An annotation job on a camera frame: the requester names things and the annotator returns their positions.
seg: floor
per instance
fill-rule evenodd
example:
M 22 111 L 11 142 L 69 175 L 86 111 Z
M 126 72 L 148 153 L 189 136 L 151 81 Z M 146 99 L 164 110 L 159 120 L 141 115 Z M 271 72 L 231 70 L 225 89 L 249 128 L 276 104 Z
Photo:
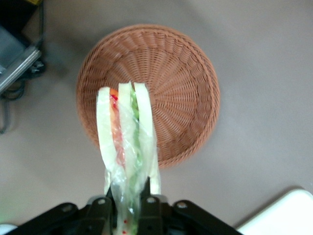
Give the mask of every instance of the floor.
M 312 1 L 50 0 L 46 17 L 48 70 L 11 105 L 0 136 L 0 223 L 103 193 L 100 153 L 76 114 L 76 78 L 98 40 L 136 23 L 189 35 L 220 83 L 209 141 L 161 171 L 169 202 L 189 199 L 237 226 L 292 188 L 313 193 Z M 36 31 L 34 19 L 25 33 Z

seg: woven basket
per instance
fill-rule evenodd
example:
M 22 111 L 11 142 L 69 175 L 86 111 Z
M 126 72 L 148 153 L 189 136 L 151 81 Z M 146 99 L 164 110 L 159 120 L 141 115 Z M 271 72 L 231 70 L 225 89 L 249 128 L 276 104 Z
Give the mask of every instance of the woven basket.
M 160 168 L 185 160 L 205 143 L 217 121 L 220 92 L 210 60 L 189 37 L 139 24 L 106 36 L 89 53 L 78 75 L 77 109 L 98 146 L 98 90 L 129 81 L 148 87 Z

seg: plastic wrap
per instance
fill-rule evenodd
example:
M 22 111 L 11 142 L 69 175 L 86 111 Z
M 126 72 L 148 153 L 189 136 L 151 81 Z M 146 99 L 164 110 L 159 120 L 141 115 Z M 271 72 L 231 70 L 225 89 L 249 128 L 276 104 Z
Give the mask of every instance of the plastic wrap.
M 115 235 L 136 234 L 140 194 L 150 177 L 151 194 L 160 194 L 157 138 L 148 90 L 142 83 L 119 84 L 118 91 L 101 88 L 97 128 L 105 171 L 106 194 L 111 187 L 117 208 Z

